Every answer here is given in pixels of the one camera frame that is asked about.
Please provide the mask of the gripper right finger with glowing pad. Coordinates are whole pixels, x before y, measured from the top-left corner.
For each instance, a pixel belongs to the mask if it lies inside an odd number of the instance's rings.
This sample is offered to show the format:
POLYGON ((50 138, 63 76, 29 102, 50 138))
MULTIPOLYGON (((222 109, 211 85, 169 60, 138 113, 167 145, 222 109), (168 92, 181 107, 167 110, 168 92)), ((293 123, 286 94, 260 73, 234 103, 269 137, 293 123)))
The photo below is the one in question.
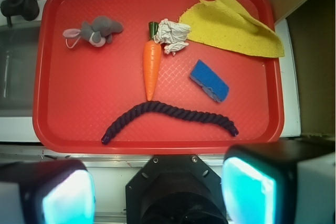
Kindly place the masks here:
POLYGON ((335 144, 233 145, 221 186, 234 223, 335 223, 335 144))

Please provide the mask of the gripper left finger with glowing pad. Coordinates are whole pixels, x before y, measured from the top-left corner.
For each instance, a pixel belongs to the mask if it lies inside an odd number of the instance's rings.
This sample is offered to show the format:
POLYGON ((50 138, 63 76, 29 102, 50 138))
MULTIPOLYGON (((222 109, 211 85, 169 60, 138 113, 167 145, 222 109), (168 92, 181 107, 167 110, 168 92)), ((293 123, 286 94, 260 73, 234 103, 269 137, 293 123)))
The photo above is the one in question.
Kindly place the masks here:
POLYGON ((77 159, 1 164, 1 223, 93 223, 95 187, 77 159))

